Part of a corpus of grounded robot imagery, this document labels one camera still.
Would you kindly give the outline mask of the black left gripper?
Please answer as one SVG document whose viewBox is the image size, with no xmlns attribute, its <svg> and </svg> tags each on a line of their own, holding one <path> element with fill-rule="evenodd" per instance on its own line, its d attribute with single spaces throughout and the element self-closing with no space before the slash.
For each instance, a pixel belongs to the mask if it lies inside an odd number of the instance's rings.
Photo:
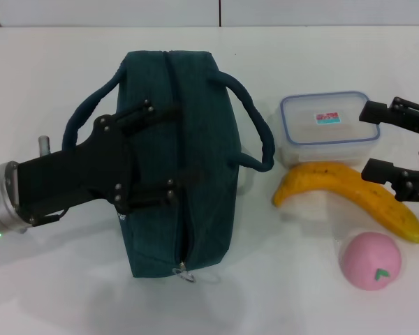
<svg viewBox="0 0 419 335">
<path fill-rule="evenodd" d="M 126 136 L 181 119 L 180 106 L 158 109 L 145 100 L 97 118 L 82 144 L 19 164 L 20 215 L 37 226 L 54 222 L 54 212 L 96 199 L 114 204 L 118 213 L 175 204 L 184 191 L 205 180 L 205 172 L 189 168 L 153 184 L 130 185 L 133 152 Z"/>
</svg>

